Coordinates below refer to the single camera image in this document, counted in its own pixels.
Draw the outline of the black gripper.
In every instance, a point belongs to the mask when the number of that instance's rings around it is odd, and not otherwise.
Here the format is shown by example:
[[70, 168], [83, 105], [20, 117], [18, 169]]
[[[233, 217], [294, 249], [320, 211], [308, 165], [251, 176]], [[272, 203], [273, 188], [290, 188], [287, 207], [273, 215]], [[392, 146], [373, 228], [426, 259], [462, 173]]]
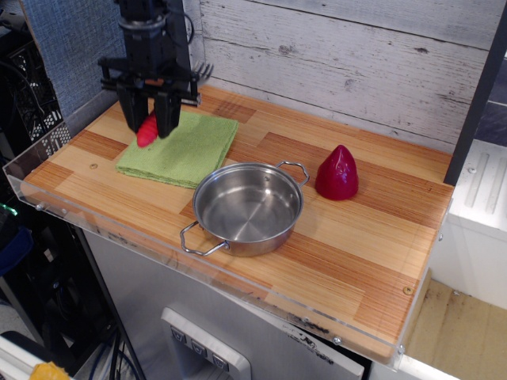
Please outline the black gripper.
[[[147, 98], [166, 89], [172, 93], [158, 93], [154, 98], [154, 111], [158, 137], [166, 138], [179, 124], [181, 100], [192, 106], [200, 104], [195, 72], [190, 66], [187, 82], [175, 74], [171, 64], [171, 40], [166, 19], [130, 21], [121, 19], [126, 56], [102, 57], [103, 89], [115, 90], [128, 127], [137, 133], [148, 116]], [[191, 21], [186, 21], [189, 45], [194, 36]]]

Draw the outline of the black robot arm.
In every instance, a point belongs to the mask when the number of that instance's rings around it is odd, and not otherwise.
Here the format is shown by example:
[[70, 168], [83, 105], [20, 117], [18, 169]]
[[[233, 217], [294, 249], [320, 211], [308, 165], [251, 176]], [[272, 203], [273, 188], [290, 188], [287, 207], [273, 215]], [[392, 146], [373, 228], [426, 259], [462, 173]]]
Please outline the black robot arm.
[[181, 1], [118, 1], [125, 56], [102, 57], [103, 89], [116, 92], [128, 127], [137, 133], [154, 101], [158, 137], [179, 124], [181, 103], [198, 103], [197, 83], [208, 75], [191, 68], [193, 23]]

